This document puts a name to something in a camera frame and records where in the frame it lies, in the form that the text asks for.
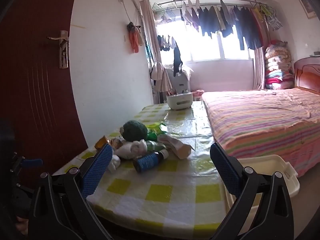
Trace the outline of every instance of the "striped bedsheet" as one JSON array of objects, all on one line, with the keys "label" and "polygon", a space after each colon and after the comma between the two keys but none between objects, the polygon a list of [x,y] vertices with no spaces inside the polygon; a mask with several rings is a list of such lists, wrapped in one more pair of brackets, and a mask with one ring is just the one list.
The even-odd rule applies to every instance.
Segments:
[{"label": "striped bedsheet", "polygon": [[206,92],[214,138],[236,158],[276,154],[305,174],[320,162],[320,96],[297,88]]}]

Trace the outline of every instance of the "dark red wooden door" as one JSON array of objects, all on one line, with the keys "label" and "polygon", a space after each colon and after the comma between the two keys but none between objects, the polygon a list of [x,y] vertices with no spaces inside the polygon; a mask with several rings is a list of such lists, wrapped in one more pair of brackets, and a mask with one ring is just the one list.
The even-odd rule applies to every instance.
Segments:
[{"label": "dark red wooden door", "polygon": [[44,160],[22,173],[28,185],[87,148],[70,69],[59,68],[59,41],[47,39],[69,32],[73,2],[15,0],[0,22],[0,116],[14,127],[18,154]]}]

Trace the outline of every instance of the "wooden headboard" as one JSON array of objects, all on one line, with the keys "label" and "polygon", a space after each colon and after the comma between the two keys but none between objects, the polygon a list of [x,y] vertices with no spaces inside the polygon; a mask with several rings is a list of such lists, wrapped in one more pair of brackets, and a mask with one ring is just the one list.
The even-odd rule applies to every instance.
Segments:
[{"label": "wooden headboard", "polygon": [[295,87],[320,95],[320,57],[308,57],[294,64]]}]

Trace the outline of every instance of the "silver bolt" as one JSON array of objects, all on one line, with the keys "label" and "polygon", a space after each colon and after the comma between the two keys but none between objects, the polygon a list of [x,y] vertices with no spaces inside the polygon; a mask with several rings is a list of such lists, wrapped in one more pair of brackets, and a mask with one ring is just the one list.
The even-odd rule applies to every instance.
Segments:
[{"label": "silver bolt", "polygon": [[278,178],[282,178],[282,173],[279,172],[279,171],[276,171],[275,175],[276,175]]},{"label": "silver bolt", "polygon": [[40,177],[43,178],[43,179],[44,179],[46,176],[48,176],[48,173],[46,173],[46,172],[43,172],[43,173],[41,173],[41,175],[40,175]]},{"label": "silver bolt", "polygon": [[253,169],[251,167],[246,167],[244,171],[249,174],[253,173]]},{"label": "silver bolt", "polygon": [[76,174],[78,172],[78,168],[71,168],[69,173],[70,174]]}]

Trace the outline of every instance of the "checkered tablecloth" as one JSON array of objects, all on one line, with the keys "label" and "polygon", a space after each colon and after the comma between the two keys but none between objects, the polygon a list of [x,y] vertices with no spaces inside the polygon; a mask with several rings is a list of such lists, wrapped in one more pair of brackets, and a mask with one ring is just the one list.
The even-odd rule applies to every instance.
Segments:
[{"label": "checkered tablecloth", "polygon": [[[168,134],[195,151],[184,160],[169,155],[158,167],[138,174],[132,161],[122,162],[114,174],[106,171],[96,191],[88,196],[101,217],[126,228],[160,236],[208,239],[226,215],[224,188],[210,160],[213,141],[202,102],[192,108],[170,110],[167,104],[145,107],[135,119],[144,124],[166,123]],[[108,138],[118,136],[118,130]],[[96,153],[84,151],[56,174],[79,167]]]}]

